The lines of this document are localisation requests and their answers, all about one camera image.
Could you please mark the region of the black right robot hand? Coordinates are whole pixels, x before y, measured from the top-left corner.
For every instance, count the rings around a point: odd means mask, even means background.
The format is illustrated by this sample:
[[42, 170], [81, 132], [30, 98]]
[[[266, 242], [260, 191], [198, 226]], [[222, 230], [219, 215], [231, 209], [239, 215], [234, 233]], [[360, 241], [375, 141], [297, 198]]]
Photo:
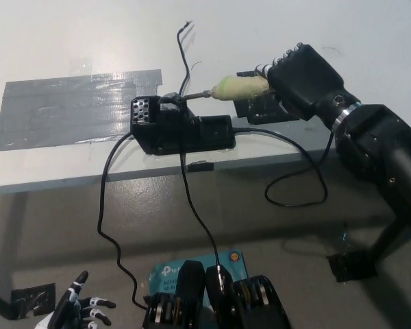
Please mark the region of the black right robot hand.
[[286, 111], [305, 121], [317, 116], [328, 129], [343, 110], [359, 102], [335, 69], [301, 42], [272, 64], [258, 65], [255, 72], [268, 81]]

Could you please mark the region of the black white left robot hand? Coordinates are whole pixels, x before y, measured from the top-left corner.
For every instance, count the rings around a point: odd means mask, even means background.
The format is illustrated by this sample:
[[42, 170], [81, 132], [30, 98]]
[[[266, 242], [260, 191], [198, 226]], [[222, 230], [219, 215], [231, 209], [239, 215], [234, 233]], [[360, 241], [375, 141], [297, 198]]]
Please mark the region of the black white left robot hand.
[[101, 297], [79, 298], [88, 275], [87, 271], [82, 271], [78, 275], [65, 291], [54, 311], [39, 321], [35, 329], [93, 329], [99, 327], [97, 319], [106, 326], [112, 325], [108, 316], [98, 306], [114, 309], [116, 303]]

